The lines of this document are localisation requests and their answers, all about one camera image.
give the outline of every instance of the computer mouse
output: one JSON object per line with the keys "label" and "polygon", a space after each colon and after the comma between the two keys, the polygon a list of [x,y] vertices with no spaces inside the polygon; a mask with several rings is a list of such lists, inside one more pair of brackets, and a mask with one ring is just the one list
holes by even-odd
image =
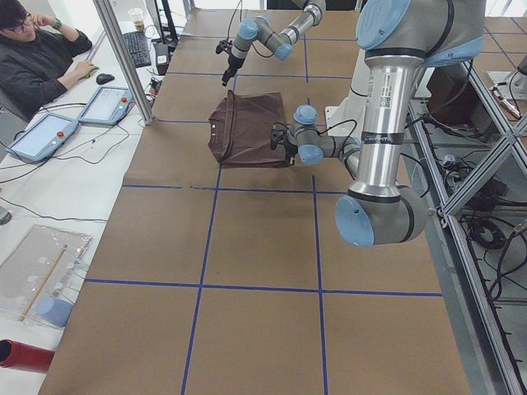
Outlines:
{"label": "computer mouse", "polygon": [[96,78],[96,82],[97,84],[99,85],[104,85],[110,81],[113,81],[115,79],[114,76],[112,76],[111,74],[104,74],[104,73],[101,73],[97,76]]}

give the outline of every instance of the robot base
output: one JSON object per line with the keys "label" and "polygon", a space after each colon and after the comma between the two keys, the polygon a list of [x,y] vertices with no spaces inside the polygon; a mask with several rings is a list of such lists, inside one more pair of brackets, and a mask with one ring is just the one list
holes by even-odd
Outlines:
{"label": "robot base", "polygon": [[[511,100],[511,93],[509,93],[509,82],[511,77],[514,75],[514,72],[487,72],[488,76],[492,80],[494,85],[501,82],[505,82],[507,85],[499,86],[501,96],[507,100]],[[511,90],[512,95],[516,100],[527,100],[527,89],[525,86],[525,81],[527,77],[523,75],[516,75],[514,82],[512,83]]]}

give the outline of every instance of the metal post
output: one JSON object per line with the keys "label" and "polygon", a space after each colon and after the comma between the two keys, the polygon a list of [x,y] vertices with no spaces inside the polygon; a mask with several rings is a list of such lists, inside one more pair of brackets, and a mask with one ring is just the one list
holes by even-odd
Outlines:
{"label": "metal post", "polygon": [[190,12],[196,7],[194,0],[183,0],[184,15],[189,16]]}
{"label": "metal post", "polygon": [[95,4],[97,12],[99,13],[99,18],[105,29],[106,35],[108,35],[108,40],[110,41],[112,49],[114,50],[115,57],[117,58],[119,66],[123,71],[124,78],[128,83],[128,88],[132,92],[135,103],[141,111],[141,115],[145,124],[148,125],[152,123],[152,120],[154,119],[152,109],[150,108],[147,97],[145,96],[145,92],[142,89],[142,85],[139,81],[138,73],[133,66],[133,60],[130,56],[130,53],[124,44],[121,29],[119,28],[117,18],[115,18],[110,1],[93,0],[93,3]]}

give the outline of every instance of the keyboard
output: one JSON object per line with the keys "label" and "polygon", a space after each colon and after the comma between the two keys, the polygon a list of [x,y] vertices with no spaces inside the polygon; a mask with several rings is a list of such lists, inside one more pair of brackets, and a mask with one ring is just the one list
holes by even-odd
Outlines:
{"label": "keyboard", "polygon": [[124,43],[132,55],[135,68],[150,66],[150,51],[148,50],[147,37],[142,31],[132,31],[123,34]]}

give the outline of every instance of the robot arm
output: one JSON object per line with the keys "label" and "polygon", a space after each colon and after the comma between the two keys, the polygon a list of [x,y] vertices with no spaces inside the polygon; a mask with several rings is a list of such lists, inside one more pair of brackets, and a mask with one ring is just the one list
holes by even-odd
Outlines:
{"label": "robot arm", "polygon": [[293,45],[311,27],[317,26],[325,13],[325,0],[293,0],[304,11],[286,29],[277,34],[269,25],[268,20],[258,16],[253,20],[241,22],[234,43],[228,39],[220,41],[216,53],[229,54],[229,67],[223,73],[222,85],[237,73],[244,65],[245,58],[253,42],[256,40],[269,49],[277,58],[285,60],[293,50]]}
{"label": "robot arm", "polygon": [[[395,181],[414,80],[425,67],[476,56],[483,45],[484,14],[484,0],[369,0],[357,26],[370,68],[361,140],[351,133],[321,135],[316,110],[309,105],[298,108],[286,133],[272,135],[272,146],[283,144],[286,158],[298,153],[302,162],[316,165],[335,157],[346,166],[354,182],[339,199],[335,220],[348,243],[402,243],[424,229],[422,199]],[[255,38],[260,31],[258,25]]]}

